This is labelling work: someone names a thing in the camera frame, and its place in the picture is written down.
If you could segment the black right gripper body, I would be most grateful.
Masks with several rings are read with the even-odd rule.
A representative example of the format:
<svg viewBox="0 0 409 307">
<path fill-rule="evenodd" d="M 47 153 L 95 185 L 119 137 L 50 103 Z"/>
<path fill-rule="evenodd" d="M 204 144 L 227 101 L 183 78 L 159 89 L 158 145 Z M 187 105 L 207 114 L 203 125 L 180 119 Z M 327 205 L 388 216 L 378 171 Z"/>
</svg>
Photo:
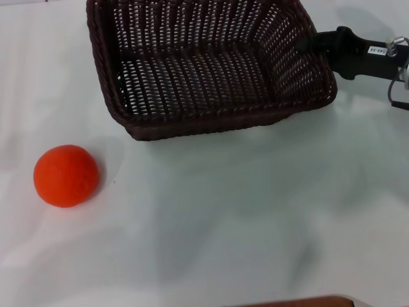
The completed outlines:
<svg viewBox="0 0 409 307">
<path fill-rule="evenodd" d="M 408 59 L 408 46 L 399 44 L 397 54 L 387 54 L 387 44 L 358 37 L 350 28 L 337 28 L 336 54 L 348 56 L 354 78 L 358 75 L 393 79 Z"/>
</svg>

